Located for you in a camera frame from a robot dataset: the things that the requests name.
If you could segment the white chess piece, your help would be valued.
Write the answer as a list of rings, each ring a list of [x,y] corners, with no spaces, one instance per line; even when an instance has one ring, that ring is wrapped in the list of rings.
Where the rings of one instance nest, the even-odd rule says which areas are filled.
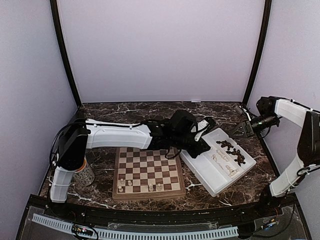
[[[163,188],[162,184],[158,183],[158,184],[156,185],[157,191],[159,191],[159,192],[162,191],[162,188]]]
[[[149,189],[150,192],[153,192],[154,191],[154,185],[152,183],[150,183],[148,185],[148,189]]]

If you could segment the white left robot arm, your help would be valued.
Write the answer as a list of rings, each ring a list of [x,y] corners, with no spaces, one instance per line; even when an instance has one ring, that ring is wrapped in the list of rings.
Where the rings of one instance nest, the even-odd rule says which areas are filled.
[[[197,121],[186,110],[177,110],[170,118],[147,119],[137,124],[112,123],[85,118],[76,113],[54,137],[49,162],[54,166],[53,182],[48,191],[51,210],[60,218],[71,213],[65,203],[73,175],[84,162],[87,149],[130,147],[141,150],[185,150],[195,159],[210,150],[203,139],[216,122],[212,117]]]

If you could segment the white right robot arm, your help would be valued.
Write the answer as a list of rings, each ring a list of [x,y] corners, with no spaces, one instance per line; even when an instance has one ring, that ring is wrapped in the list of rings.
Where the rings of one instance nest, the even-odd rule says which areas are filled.
[[[264,130],[279,126],[281,120],[290,122],[298,130],[292,161],[263,189],[255,205],[255,213],[266,217],[308,174],[320,168],[320,112],[277,96],[262,96],[256,107],[258,115],[251,113],[243,104],[235,106],[238,114],[244,116],[244,121],[231,130],[231,138],[260,135]]]

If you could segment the pile of dark chess pieces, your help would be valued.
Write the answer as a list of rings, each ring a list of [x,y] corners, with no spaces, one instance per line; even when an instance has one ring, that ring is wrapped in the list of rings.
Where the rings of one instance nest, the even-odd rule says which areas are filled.
[[[245,165],[245,156],[241,154],[239,149],[236,149],[230,142],[223,140],[223,141],[216,141],[218,145],[220,145],[221,148],[227,148],[226,153],[232,156],[237,156],[235,161],[237,164]]]

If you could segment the pile of white chess pieces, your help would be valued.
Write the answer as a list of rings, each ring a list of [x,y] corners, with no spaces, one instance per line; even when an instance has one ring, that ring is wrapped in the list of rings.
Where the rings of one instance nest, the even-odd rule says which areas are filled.
[[[240,173],[240,168],[220,149],[215,150],[212,159],[231,179],[235,178]]]

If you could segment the wooden chess board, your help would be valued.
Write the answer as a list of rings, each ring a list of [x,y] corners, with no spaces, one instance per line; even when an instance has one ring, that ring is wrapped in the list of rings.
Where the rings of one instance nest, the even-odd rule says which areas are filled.
[[[145,150],[119,147],[116,151],[112,198],[115,201],[171,199],[186,195],[185,182],[178,150]],[[149,184],[154,191],[149,191]],[[162,191],[157,191],[162,184]]]

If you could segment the white divided plastic tray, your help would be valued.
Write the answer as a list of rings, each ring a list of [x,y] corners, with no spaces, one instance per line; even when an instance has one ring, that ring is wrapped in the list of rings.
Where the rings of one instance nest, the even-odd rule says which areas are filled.
[[[221,128],[204,135],[202,139],[208,143],[210,150],[197,158],[192,158],[183,150],[180,158],[212,197],[226,190],[257,164]]]

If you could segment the patterned mug with orange liquid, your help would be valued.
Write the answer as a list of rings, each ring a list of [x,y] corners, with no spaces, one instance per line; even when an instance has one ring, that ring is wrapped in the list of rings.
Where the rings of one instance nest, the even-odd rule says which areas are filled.
[[[95,180],[93,170],[86,158],[84,158],[82,166],[74,173],[73,179],[77,184],[85,187],[91,185]]]

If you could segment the black front rail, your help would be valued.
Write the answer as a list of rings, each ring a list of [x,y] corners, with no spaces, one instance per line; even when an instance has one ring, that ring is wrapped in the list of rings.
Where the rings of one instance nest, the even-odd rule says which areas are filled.
[[[33,194],[29,196],[27,206],[39,208],[51,217],[89,226],[107,226],[111,223],[155,226],[218,223],[219,226],[240,226],[247,232],[255,230],[255,220],[275,218],[279,223],[288,225],[293,221],[297,209],[294,200],[286,199],[284,206],[289,208],[289,212],[285,212],[285,208],[281,207],[270,209],[263,215],[256,212],[253,203],[204,210],[136,211],[74,203],[51,203],[47,198]]]

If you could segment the black enclosure frame post right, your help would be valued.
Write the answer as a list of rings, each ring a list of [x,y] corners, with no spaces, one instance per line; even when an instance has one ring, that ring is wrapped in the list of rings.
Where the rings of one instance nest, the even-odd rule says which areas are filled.
[[[258,74],[258,69],[260,66],[260,62],[261,62],[261,58],[262,58],[262,54],[265,46],[265,41],[267,37],[267,31],[268,31],[269,20],[271,15],[271,8],[272,8],[272,0],[265,0],[256,51],[255,51],[250,75],[248,78],[247,86],[242,99],[242,103],[246,106],[249,103],[249,100],[253,91],[253,87],[255,84],[255,80]]]

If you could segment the black enclosure frame post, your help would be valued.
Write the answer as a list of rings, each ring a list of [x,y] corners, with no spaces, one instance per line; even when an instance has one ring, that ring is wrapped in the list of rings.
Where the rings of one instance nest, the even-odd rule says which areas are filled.
[[[82,101],[76,86],[76,82],[73,76],[71,64],[69,61],[69,56],[67,53],[67,48],[64,40],[63,30],[62,30],[62,24],[60,20],[60,14],[59,14],[59,8],[58,8],[58,1],[57,0],[50,0],[50,9],[51,9],[51,15],[55,30],[55,35],[60,51],[60,56],[62,59],[64,71],[67,77],[67,81],[74,99],[74,102],[76,104],[76,107],[79,108],[82,105]]]
[[[246,106],[249,103],[249,100],[253,91],[253,87],[255,84],[255,80],[258,74],[258,69],[260,66],[260,62],[261,62],[261,58],[262,58],[262,54],[265,46],[265,41],[267,37],[267,31],[268,31],[269,20],[271,15],[271,8],[272,8],[272,0],[265,0],[256,51],[255,51],[250,75],[248,78],[247,86],[242,99],[242,103]]]

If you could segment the black enclosure frame post left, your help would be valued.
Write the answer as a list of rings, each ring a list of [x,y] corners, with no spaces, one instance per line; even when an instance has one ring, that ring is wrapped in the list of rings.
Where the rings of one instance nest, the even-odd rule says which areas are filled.
[[[62,30],[62,24],[60,20],[60,14],[59,14],[59,8],[58,8],[58,1],[57,0],[50,0],[50,9],[51,9],[51,15],[55,30],[55,35],[60,51],[60,56],[62,59],[64,71],[67,77],[67,81],[74,99],[74,102],[76,104],[76,107],[79,108],[82,105],[82,101],[76,86],[76,82],[73,76],[71,64],[69,61],[69,56],[67,53],[67,48],[64,40],[63,30]]]

